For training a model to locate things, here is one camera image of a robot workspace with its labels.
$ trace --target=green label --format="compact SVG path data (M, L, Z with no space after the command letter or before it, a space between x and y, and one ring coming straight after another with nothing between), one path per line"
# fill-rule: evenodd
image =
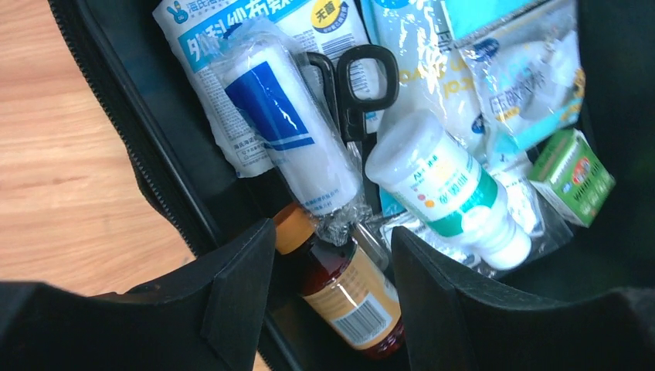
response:
M428 222L427 225L443 237L457 236L463 232L463 214L468 213L476 206L491 208L496 202L497 195L498 184L487 172L482 171L480 183L473 195L458 210L442 219Z

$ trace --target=amber glass bottle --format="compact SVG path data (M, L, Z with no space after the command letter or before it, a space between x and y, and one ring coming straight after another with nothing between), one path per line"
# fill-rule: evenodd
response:
M336 247L314 234L307 214L292 204L278 213L276 248L298 278L297 291L354 349L383 359L405 341L398 295L353 243Z

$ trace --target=blue label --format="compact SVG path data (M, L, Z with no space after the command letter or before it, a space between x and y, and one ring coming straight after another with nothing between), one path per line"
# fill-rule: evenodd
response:
M482 118L482 114L473 121L471 131L475 134L484 134L484 118Z
M387 9L399 9L409 4L409 0L375 0L375 3Z
M309 0L238 0L182 34L178 41L195 73L209 64L199 40L200 35L221 39L229 27L259 16L277 22L307 2Z
M482 40L473 46L473 49L475 50L473 60L476 62L488 61L498 53L500 48L501 44L496 39Z
M187 11L182 9L182 5L180 5L180 2L173 2L173 6L166 7L166 11L171 13L173 19L175 20L175 23L179 25L181 25L182 23L188 20L188 13Z
M225 92L268 148L285 151L314 143L268 62L244 73Z

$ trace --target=green medicine box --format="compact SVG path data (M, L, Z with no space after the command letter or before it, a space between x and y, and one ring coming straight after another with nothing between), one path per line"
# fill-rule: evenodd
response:
M578 130L558 131L528 176L569 222L590 226L616 183Z

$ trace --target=gauze roll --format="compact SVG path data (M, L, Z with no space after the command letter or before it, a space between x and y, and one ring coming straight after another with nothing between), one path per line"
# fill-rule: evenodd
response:
M222 68L221 83L262 137L298 201L315 216L352 201L361 188L361 174L287 50L263 36L234 57L229 68Z

